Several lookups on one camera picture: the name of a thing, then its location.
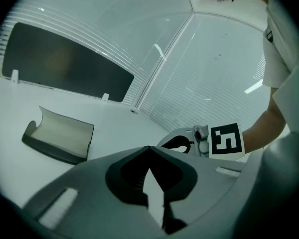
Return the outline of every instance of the black panel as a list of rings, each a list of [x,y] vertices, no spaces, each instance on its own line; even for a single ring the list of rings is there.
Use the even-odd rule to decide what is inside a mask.
[[[17,23],[9,38],[2,74],[49,87],[121,102],[134,76],[111,60],[50,31]]]
[[[187,163],[155,147],[144,147],[112,164],[106,172],[106,184],[123,202],[147,206],[143,184],[149,168],[164,191],[166,206],[185,199],[197,182],[195,169]]]

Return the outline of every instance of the white clip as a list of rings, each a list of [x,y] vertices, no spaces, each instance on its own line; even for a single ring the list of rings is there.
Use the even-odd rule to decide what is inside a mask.
[[[104,95],[102,96],[102,102],[107,103],[109,100],[109,94],[104,93]]]
[[[19,71],[14,69],[12,71],[12,75],[11,75],[11,81],[13,84],[18,84],[19,83]]]

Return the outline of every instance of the white table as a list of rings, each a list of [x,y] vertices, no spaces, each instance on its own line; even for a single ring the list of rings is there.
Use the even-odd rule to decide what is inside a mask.
[[[0,78],[0,191],[19,206],[72,165],[47,157],[21,142],[30,123],[42,120],[42,106],[93,124],[88,159],[144,145],[157,145],[168,133],[135,108]]]

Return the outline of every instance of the window blinds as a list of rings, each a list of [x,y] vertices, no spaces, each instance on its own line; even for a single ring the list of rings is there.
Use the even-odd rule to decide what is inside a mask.
[[[267,108],[261,31],[232,19],[195,14],[152,81],[140,109],[164,129],[239,119],[243,130]]]

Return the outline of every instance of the white surface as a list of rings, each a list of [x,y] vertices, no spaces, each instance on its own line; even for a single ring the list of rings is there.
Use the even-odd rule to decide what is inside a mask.
[[[157,145],[167,132],[132,107],[63,91],[12,84],[0,78],[0,191],[19,206],[72,165],[21,142],[30,123],[40,124],[39,106],[95,126],[88,159],[143,145]]]
[[[190,0],[194,12],[234,18],[264,31],[267,27],[266,4],[260,0]]]

